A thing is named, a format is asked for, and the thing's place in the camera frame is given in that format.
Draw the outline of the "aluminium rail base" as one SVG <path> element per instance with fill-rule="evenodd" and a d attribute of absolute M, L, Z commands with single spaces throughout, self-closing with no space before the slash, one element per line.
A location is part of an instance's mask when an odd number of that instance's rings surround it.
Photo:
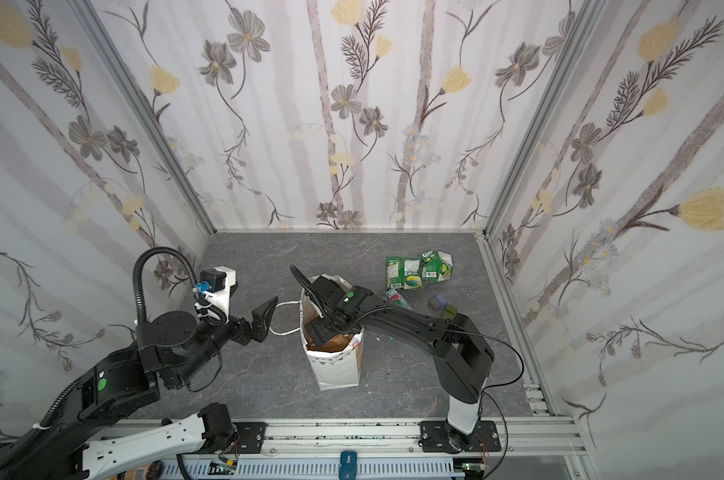
<path fill-rule="evenodd" d="M 495 450 L 458 454 L 425 452 L 420 423 L 427 419 L 235 420 L 241 437 L 225 451 L 169 455 L 166 478 L 189 473 L 200 479 L 339 479 L 343 451 L 358 454 L 357 479 L 512 478 L 520 471 L 594 479 L 584 438 L 569 417 L 508 417 L 482 420 Z M 140 435 L 160 427 L 124 421 L 96 442 Z"/>

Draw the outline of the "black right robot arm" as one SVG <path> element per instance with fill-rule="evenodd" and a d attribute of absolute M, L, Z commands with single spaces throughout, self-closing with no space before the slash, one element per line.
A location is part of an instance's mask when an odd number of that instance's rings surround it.
<path fill-rule="evenodd" d="M 340 338 L 371 330 L 383 333 L 429 354 L 439 383 L 449 395 L 447 418 L 420 423 L 423 451 L 458 454 L 496 448 L 482 426 L 482 401 L 494 387 L 489 382 L 496 355 L 490 340 L 511 344 L 480 333 L 462 313 L 451 317 L 421 314 L 385 300 L 368 288 L 342 285 L 325 275 L 311 280 L 297 266 L 290 271 L 302 287 L 315 315 L 302 326 L 310 347 L 335 351 Z"/>

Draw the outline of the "brown snack packet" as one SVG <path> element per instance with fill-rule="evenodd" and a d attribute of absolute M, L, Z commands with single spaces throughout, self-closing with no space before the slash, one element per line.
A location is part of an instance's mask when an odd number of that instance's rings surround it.
<path fill-rule="evenodd" d="M 307 346 L 308 351 L 316 351 L 323 353 L 339 353 L 342 352 L 353 340 L 353 335 L 336 335 L 324 345 L 319 345 L 314 341 L 310 341 Z"/>

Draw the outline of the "cartoon animal paper bag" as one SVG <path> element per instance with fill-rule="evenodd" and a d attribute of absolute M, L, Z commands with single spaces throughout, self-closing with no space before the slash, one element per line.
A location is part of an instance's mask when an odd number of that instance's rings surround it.
<path fill-rule="evenodd" d="M 308 351 L 308 342 L 304 336 L 304 305 L 309 299 L 305 289 L 296 300 L 280 301 L 277 309 L 285 306 L 298 308 L 298 324 L 289 330 L 270 328 L 270 334 L 287 337 L 300 335 L 304 354 L 313 371 L 315 380 L 321 391 L 357 387 L 360 384 L 365 333 L 353 335 L 351 343 L 339 353 L 323 353 Z"/>

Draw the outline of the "green yellow snack packet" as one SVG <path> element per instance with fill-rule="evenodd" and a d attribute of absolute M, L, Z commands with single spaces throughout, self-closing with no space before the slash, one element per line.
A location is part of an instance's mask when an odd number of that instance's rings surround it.
<path fill-rule="evenodd" d="M 420 255 L 420 276 L 424 282 L 444 282 L 453 275 L 453 256 L 447 252 L 430 250 Z"/>

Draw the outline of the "teal snack packet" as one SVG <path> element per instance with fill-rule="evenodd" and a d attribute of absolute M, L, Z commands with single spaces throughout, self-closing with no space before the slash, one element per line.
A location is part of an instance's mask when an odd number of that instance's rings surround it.
<path fill-rule="evenodd" d="M 387 301 L 394 306 L 398 306 L 405 309 L 410 309 L 409 302 L 404 298 L 404 296 L 393 286 L 389 287 L 385 291 L 385 297 Z"/>

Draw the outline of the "green block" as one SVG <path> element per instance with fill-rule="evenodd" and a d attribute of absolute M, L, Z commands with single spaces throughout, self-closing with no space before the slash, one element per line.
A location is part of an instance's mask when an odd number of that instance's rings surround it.
<path fill-rule="evenodd" d="M 449 321 L 453 321 L 456 318 L 457 314 L 458 308 L 453 304 L 448 304 L 442 312 L 442 317 Z"/>

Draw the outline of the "brown bottle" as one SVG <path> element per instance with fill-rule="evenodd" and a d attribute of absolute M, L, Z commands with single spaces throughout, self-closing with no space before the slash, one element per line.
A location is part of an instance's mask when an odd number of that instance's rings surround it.
<path fill-rule="evenodd" d="M 112 480 L 158 480 L 164 470 L 162 460 L 118 473 Z"/>

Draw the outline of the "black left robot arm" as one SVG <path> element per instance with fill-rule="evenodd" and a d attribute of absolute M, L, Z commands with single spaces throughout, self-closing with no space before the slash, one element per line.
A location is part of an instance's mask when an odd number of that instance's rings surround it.
<path fill-rule="evenodd" d="M 147 317 L 145 264 L 155 256 L 179 261 L 193 287 L 195 311 Z M 140 435 L 94 441 L 104 429 L 157 402 L 162 389 L 191 391 L 193 378 L 223 347 L 267 338 L 279 300 L 252 311 L 251 319 L 230 314 L 237 289 L 234 270 L 217 267 L 195 273 L 178 250 L 153 247 L 136 260 L 132 273 L 136 305 L 135 339 L 73 380 L 42 419 L 0 449 L 0 479 L 107 479 L 165 456 L 225 451 L 241 435 L 226 405 L 213 402 L 178 422 Z"/>

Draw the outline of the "blue clip on rail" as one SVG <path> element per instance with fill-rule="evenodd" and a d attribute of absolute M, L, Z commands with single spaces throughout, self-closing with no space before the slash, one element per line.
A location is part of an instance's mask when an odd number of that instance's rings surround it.
<path fill-rule="evenodd" d="M 358 454 L 355 451 L 343 451 L 340 455 L 338 478 L 356 480 L 358 473 Z"/>

